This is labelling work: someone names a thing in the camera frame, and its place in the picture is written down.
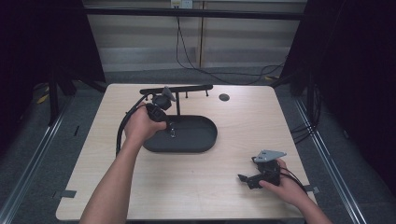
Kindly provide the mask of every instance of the wall outlet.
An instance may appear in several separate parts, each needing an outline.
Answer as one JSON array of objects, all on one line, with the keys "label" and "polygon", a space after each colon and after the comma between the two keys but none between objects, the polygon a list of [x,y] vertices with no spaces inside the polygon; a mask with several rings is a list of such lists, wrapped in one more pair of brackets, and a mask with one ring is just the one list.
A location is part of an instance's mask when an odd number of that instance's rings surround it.
[{"label": "wall outlet", "polygon": [[181,0],[181,8],[192,9],[192,0]]},{"label": "wall outlet", "polygon": [[171,0],[171,8],[181,8],[181,0]]}]

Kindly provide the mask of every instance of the gray carpet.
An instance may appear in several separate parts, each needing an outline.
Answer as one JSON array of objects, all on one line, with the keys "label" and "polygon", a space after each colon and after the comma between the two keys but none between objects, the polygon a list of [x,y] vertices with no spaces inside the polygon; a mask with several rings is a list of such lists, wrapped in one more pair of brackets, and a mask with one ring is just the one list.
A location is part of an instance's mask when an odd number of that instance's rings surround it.
[{"label": "gray carpet", "polygon": [[[226,71],[258,75],[261,68],[213,68],[210,72]],[[271,76],[280,73],[276,70]],[[176,84],[227,84],[219,80],[226,79],[233,84],[246,84],[257,77],[246,75],[218,75],[212,77],[186,69],[172,69],[143,72],[122,72],[106,74],[107,84],[111,83],[176,83]],[[267,85],[271,81],[261,78],[253,85]],[[59,131],[53,139],[49,151],[41,163],[35,178],[13,218],[13,223],[64,223],[55,217],[59,204],[52,195],[65,189],[68,178],[76,164],[78,154],[91,128],[97,108],[103,94],[84,84],[76,83],[78,92],[64,115]],[[42,90],[35,93],[38,98]],[[298,113],[295,99],[290,96],[289,86],[276,88],[276,95],[290,129],[304,122]],[[0,168],[1,195],[0,204],[4,204],[8,194],[16,185],[27,162],[47,129],[49,120],[49,102],[36,105],[35,99],[29,107],[21,124],[21,132],[10,146],[8,154],[2,158]],[[343,135],[343,129],[336,119],[323,106],[318,130],[332,154],[352,194],[359,203],[368,223],[393,223],[396,220],[396,200],[389,193],[378,175],[361,157],[359,149],[352,140]],[[328,171],[310,138],[297,145],[304,168],[312,186],[319,187],[316,195],[319,206],[334,223],[353,223],[348,211],[334,187]],[[303,223],[301,220],[281,220],[269,223]]]}]

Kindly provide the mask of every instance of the black backdrop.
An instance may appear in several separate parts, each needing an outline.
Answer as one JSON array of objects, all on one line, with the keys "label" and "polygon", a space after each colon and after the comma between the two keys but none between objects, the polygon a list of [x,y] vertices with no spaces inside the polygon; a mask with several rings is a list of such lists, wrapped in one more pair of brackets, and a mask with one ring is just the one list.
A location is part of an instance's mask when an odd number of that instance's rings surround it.
[{"label": "black backdrop", "polygon": [[61,80],[70,82],[76,75],[105,81],[87,16],[53,13],[42,7],[82,7],[82,2],[5,0],[1,3],[2,151],[18,129],[18,121],[32,100],[34,85],[48,82],[50,71],[55,69],[54,75],[60,84],[63,84]]},{"label": "black backdrop", "polygon": [[308,75],[361,154],[396,195],[396,2],[308,1],[282,76]]}]

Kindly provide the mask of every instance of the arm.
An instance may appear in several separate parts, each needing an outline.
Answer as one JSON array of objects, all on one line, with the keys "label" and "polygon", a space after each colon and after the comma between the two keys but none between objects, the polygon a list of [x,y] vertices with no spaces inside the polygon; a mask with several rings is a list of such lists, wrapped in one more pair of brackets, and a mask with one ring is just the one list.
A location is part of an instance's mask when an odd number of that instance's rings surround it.
[{"label": "arm", "polygon": [[[280,167],[287,168],[286,163],[281,159],[277,160]],[[280,185],[275,186],[266,181],[260,181],[259,184],[265,189],[271,190],[273,193],[278,195],[286,203],[290,203],[296,206],[303,214],[307,223],[321,223],[327,224],[332,223],[323,211],[306,195],[305,192],[291,179],[281,176]]]},{"label": "arm", "polygon": [[80,223],[125,223],[139,149],[146,139],[165,128],[165,122],[149,119],[145,107],[134,112],[125,126],[126,138],[120,153],[93,192]]}]

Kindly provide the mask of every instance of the table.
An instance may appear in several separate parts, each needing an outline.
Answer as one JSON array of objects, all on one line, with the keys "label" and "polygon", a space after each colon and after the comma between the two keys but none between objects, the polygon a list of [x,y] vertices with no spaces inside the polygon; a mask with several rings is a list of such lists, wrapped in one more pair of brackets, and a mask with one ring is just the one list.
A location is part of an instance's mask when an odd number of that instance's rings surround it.
[{"label": "table", "polygon": [[[81,150],[56,217],[78,220],[93,190],[115,159],[117,129],[141,89],[163,85],[112,84],[107,88]],[[226,93],[229,101],[219,96]],[[180,94],[182,115],[205,116],[217,125],[216,144],[207,152],[154,153],[141,148],[134,169],[128,219],[204,220],[301,217],[293,206],[265,189],[249,189],[237,175],[259,173],[251,157],[262,149],[286,152],[288,168],[308,180],[274,90],[264,86],[214,86]],[[173,105],[166,111],[176,114]]]}]

